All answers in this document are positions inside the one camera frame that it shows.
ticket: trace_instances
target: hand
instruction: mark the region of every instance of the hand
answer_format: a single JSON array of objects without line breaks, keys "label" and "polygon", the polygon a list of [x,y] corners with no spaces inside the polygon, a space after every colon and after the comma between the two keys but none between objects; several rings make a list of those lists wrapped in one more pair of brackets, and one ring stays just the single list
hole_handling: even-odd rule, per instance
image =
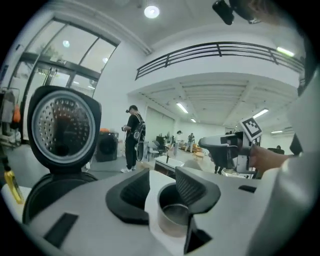
[{"label": "hand", "polygon": [[255,167],[259,172],[265,172],[272,168],[279,168],[288,158],[288,155],[253,145],[250,151],[250,167]]}]

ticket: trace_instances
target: black shirt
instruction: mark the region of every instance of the black shirt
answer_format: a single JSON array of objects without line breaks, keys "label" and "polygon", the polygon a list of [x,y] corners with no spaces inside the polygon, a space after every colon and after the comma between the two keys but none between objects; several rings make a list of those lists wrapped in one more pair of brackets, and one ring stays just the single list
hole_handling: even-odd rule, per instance
[{"label": "black shirt", "polygon": [[[140,114],[136,114],[136,115],[140,118],[140,120],[142,120],[142,117],[141,117]],[[132,114],[132,115],[130,115],[130,117],[129,117],[129,120],[128,120],[128,123],[127,123],[126,126],[131,127],[131,130],[128,130],[128,131],[126,132],[126,135],[127,135],[127,136],[129,136],[131,132],[133,133],[133,132],[136,130],[138,124],[140,124],[139,119],[138,119],[138,117],[137,117],[136,115],[135,115],[135,114]]]}]

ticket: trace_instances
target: ceiling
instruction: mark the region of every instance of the ceiling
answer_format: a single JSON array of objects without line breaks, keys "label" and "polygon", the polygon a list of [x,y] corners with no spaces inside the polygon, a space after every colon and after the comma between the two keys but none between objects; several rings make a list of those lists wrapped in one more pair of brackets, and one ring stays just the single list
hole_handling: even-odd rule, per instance
[{"label": "ceiling", "polygon": [[[95,18],[96,22],[100,22],[108,30],[116,28],[118,33],[131,34],[151,48],[179,32],[206,27],[211,28],[210,33],[243,31],[264,35],[274,41],[280,38],[294,40],[292,29],[288,29],[288,26],[275,27],[266,23],[250,25],[236,13],[233,13],[233,24],[228,26],[213,11],[214,2],[215,0],[55,0],[50,2],[50,8],[58,12],[85,14],[87,18]],[[149,5],[159,8],[160,15],[157,18],[145,17],[144,9]]]},{"label": "ceiling", "polygon": [[[76,0],[117,20],[146,44],[152,45],[177,32],[209,24],[224,25],[212,10],[215,0]],[[145,17],[144,9],[155,5],[160,15]],[[242,18],[235,23],[247,24]]]},{"label": "ceiling", "polygon": [[[250,75],[229,80],[197,78],[149,86],[139,93],[187,122],[194,118],[198,123],[235,128],[241,119],[267,108],[269,112],[256,119],[264,131],[290,127],[286,112],[297,98],[297,89],[279,81],[266,81],[266,77],[259,82]],[[188,114],[176,103],[181,103]]]}]

